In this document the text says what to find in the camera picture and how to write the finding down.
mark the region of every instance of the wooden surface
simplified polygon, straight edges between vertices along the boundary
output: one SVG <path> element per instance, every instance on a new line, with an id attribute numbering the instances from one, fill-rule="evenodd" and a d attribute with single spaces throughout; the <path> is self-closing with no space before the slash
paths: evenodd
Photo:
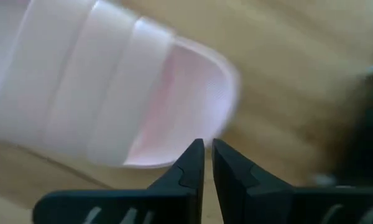
<path id="1" fill-rule="evenodd" d="M 228 143 L 295 185 L 334 164 L 373 64 L 373 0 L 122 2 L 236 65 L 242 94 Z M 203 223 L 222 223 L 207 158 Z M 109 169 L 0 143 L 0 223 L 30 223 L 33 204 L 52 190 L 144 188 L 164 171 Z"/>

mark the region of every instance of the wood grain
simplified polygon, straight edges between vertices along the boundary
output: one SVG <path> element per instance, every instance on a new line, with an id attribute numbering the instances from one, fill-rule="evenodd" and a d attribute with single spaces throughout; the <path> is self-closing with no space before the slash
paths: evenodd
<path id="1" fill-rule="evenodd" d="M 223 139 L 244 155 L 294 185 L 311 184 L 312 174 L 337 161 L 367 91 L 373 0 L 122 0 L 122 5 L 235 64 L 241 100 Z M 207 158 L 203 223 L 221 223 L 210 152 Z M 23 211 L 51 190 L 144 188 L 164 172 L 100 167 L 0 143 L 0 203 Z"/>

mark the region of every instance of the pink slipper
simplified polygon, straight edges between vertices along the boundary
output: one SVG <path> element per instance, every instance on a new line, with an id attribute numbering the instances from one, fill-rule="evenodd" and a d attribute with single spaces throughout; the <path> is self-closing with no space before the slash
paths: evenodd
<path id="1" fill-rule="evenodd" d="M 193 139 L 210 142 L 232 115 L 239 75 L 214 50 L 105 1 L 24 8 L 0 0 L 0 139 L 107 166 L 162 167 Z"/>

